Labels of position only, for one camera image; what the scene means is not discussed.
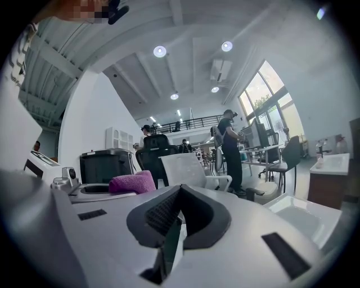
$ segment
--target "black pants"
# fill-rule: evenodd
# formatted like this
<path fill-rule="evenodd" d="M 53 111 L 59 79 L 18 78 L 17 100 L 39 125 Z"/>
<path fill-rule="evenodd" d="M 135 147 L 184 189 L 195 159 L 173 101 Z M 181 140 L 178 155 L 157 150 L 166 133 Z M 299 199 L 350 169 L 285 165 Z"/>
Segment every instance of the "black pants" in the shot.
<path fill-rule="evenodd" d="M 227 174 L 232 177 L 230 187 L 239 191 L 242 182 L 241 154 L 237 148 L 222 148 L 227 166 Z"/>

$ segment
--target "chair armrest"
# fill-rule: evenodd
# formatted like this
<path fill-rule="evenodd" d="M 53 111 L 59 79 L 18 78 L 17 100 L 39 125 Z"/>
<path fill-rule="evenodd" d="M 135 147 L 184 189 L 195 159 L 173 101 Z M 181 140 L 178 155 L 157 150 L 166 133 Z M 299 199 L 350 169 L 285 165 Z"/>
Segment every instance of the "chair armrest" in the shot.
<path fill-rule="evenodd" d="M 232 177 L 231 176 L 228 176 L 228 175 L 223 175 L 223 176 L 206 176 L 207 179 L 218 179 L 218 180 L 221 180 L 221 179 L 226 179 L 228 181 L 226 187 L 225 187 L 225 192 L 227 192 L 227 190 L 229 189 L 229 186 L 232 182 Z"/>

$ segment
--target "chair leg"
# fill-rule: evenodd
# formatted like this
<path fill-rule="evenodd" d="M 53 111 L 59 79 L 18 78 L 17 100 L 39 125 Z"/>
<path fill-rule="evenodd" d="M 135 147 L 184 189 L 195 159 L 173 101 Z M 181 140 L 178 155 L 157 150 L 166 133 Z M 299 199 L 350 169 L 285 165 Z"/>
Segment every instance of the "chair leg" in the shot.
<path fill-rule="evenodd" d="M 295 166 L 295 186 L 294 186 L 294 195 L 295 195 L 295 191 L 296 191 L 296 166 Z"/>
<path fill-rule="evenodd" d="M 283 174 L 283 192 L 285 193 L 285 186 L 286 186 L 286 177 L 285 177 L 285 172 Z"/>

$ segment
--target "chair headrest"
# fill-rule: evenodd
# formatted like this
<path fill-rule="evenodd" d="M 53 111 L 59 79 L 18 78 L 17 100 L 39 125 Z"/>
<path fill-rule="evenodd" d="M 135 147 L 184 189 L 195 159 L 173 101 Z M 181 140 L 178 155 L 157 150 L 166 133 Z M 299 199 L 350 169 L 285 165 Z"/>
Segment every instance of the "chair headrest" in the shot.
<path fill-rule="evenodd" d="M 169 145 L 170 143 L 167 136 L 163 134 L 151 135 L 144 138 L 145 149 L 163 148 L 168 147 Z"/>

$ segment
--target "ceiling air conditioner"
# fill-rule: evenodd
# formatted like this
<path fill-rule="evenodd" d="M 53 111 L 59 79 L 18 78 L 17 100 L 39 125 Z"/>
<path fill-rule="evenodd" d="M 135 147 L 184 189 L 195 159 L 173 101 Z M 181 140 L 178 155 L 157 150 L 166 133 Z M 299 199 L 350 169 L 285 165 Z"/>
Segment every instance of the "ceiling air conditioner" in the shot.
<path fill-rule="evenodd" d="M 211 68 L 210 80 L 214 80 L 218 83 L 226 80 L 227 75 L 230 72 L 232 62 L 216 59 L 213 61 L 213 67 Z"/>

